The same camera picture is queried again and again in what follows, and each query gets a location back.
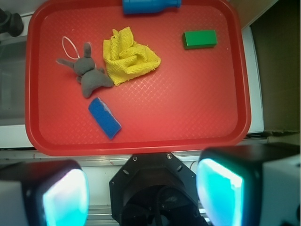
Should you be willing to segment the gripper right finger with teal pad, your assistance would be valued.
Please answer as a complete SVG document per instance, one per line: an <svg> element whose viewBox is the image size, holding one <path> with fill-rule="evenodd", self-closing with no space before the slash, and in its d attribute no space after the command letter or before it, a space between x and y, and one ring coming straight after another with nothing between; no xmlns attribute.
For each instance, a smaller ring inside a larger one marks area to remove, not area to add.
<svg viewBox="0 0 301 226"><path fill-rule="evenodd" d="M200 154L196 186L214 226L298 226L301 148L286 143L207 148Z"/></svg>

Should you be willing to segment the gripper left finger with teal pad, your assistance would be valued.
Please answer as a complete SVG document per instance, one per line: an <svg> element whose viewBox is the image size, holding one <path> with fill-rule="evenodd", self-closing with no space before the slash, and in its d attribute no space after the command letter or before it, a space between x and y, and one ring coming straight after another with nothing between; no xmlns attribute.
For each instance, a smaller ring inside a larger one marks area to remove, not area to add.
<svg viewBox="0 0 301 226"><path fill-rule="evenodd" d="M88 207L88 179L74 160L0 166L2 226L83 226Z"/></svg>

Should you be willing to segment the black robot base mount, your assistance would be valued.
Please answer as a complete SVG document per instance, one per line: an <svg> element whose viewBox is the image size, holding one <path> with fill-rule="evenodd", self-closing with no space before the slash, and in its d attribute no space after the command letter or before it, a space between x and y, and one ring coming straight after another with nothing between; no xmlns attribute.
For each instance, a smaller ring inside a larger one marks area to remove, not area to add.
<svg viewBox="0 0 301 226"><path fill-rule="evenodd" d="M121 226L206 226L196 174L171 153L134 154L109 182Z"/></svg>

